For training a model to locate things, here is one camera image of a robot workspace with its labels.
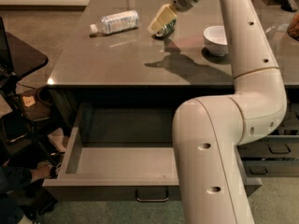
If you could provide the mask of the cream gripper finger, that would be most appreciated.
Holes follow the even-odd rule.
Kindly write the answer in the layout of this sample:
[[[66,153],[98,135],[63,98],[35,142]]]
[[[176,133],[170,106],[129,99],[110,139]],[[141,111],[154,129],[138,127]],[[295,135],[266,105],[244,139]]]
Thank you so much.
[[[160,7],[155,17],[149,24],[148,31],[151,35],[157,34],[169,22],[177,18],[177,9],[172,4],[165,4]]]

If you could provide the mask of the dark sleeved forearm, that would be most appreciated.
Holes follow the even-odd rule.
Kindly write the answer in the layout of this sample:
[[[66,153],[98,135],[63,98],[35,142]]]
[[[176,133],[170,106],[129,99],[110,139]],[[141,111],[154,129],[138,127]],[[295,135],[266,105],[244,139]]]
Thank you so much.
[[[23,167],[0,168],[0,194],[21,189],[37,181],[36,170]]]

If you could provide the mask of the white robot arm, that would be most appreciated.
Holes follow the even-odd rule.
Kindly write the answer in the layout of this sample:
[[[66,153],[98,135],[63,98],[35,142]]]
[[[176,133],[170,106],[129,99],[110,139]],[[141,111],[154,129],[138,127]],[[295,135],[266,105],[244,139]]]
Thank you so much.
[[[157,33],[198,0],[170,0],[149,26]],[[177,109],[172,137],[186,224],[254,224],[237,152],[283,120],[287,99],[278,63],[251,0],[220,0],[235,86]]]

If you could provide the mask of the person's hand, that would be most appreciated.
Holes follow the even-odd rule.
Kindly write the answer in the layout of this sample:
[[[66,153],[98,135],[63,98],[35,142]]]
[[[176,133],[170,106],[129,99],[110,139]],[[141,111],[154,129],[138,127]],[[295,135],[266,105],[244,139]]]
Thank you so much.
[[[39,179],[52,179],[55,178],[60,171],[61,165],[47,164],[37,169],[37,176]]]

